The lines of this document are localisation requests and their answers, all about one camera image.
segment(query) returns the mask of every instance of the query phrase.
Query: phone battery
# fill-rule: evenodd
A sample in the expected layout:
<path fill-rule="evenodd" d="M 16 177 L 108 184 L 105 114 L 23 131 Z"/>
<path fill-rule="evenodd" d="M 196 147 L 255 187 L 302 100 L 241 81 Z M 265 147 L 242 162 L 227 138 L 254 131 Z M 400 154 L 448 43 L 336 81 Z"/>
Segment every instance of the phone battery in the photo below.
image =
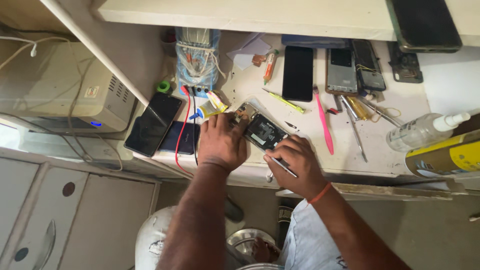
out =
<path fill-rule="evenodd" d="M 286 132 L 279 129 L 261 114 L 257 114 L 250 122 L 246 135 L 251 138 L 251 141 L 257 147 L 263 150 L 273 150 L 283 138 L 288 136 Z"/>

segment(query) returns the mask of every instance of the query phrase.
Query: black wire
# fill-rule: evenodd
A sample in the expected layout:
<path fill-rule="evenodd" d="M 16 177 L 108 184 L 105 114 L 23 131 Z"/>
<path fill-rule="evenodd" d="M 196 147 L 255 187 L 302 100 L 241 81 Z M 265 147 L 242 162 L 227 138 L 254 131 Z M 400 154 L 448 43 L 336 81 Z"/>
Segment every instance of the black wire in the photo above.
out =
<path fill-rule="evenodd" d="M 195 91 L 193 91 L 193 113 L 197 112 L 197 105 L 195 104 Z M 198 160 L 197 160 L 197 151 L 195 150 L 195 118 L 193 119 L 193 156 L 195 157 L 195 163 L 197 163 L 198 166 Z"/>
<path fill-rule="evenodd" d="M 48 33 L 48 34 L 54 34 L 54 35 L 59 35 L 59 36 L 75 37 L 72 34 L 59 32 L 59 31 L 53 31 L 53 30 L 22 30 L 22 29 L 18 29 L 18 28 L 8 26 L 6 24 L 0 24 L 0 28 L 8 29 L 8 30 L 11 30 L 11 31 L 19 32 L 19 33 Z"/>

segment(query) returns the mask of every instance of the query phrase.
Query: yellow screwdriver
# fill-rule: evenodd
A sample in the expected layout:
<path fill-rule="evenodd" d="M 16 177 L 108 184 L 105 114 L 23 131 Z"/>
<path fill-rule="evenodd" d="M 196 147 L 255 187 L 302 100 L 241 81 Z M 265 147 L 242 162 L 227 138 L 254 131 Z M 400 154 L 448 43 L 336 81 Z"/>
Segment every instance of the yellow screwdriver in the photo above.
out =
<path fill-rule="evenodd" d="M 305 109 L 303 109 L 303 108 L 301 108 L 301 107 L 299 107 L 299 106 L 291 103 L 290 101 L 287 101 L 286 99 L 282 98 L 281 96 L 279 96 L 279 95 L 277 95 L 277 94 L 275 94 L 275 93 L 272 93 L 272 92 L 268 91 L 268 90 L 265 89 L 265 88 L 262 88 L 262 89 L 265 90 L 265 91 L 267 91 L 270 95 L 272 95 L 272 96 L 275 97 L 276 99 L 282 101 L 282 102 L 285 103 L 285 104 L 290 105 L 291 107 L 293 107 L 294 109 L 296 109 L 296 110 L 299 111 L 300 113 L 304 113 L 304 112 L 305 112 Z"/>

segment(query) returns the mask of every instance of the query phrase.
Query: orange thread bracelet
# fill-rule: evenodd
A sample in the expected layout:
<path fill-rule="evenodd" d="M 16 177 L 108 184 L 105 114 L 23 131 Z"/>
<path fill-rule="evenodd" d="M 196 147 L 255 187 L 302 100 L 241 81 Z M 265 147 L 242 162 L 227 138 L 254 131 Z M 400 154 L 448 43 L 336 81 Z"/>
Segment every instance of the orange thread bracelet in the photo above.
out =
<path fill-rule="evenodd" d="M 307 203 L 312 204 L 318 201 L 320 198 L 322 198 L 325 195 L 325 193 L 330 189 L 331 186 L 332 186 L 332 183 L 328 182 L 327 185 L 324 187 L 324 189 L 320 192 L 320 194 L 318 194 L 315 198 L 311 199 L 310 201 L 307 201 Z"/>

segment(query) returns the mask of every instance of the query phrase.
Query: glue tube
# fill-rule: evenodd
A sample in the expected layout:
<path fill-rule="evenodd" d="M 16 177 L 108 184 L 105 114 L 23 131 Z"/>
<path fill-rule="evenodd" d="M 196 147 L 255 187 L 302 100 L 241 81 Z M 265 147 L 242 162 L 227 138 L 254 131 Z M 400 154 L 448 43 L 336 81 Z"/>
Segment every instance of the glue tube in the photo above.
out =
<path fill-rule="evenodd" d="M 225 105 L 220 99 L 220 97 L 213 91 L 208 92 L 207 97 L 208 101 L 198 107 L 197 112 L 190 116 L 188 119 L 193 119 L 197 117 L 205 119 L 212 115 L 223 113 L 228 108 L 228 106 Z"/>
<path fill-rule="evenodd" d="M 264 85 L 266 85 L 268 81 L 270 81 L 270 79 L 272 78 L 273 67 L 275 66 L 275 62 L 276 62 L 276 56 L 279 53 L 280 52 L 278 50 L 274 50 L 274 52 L 268 54 L 267 61 L 266 61 L 267 66 L 265 67 L 265 73 L 264 73 Z"/>

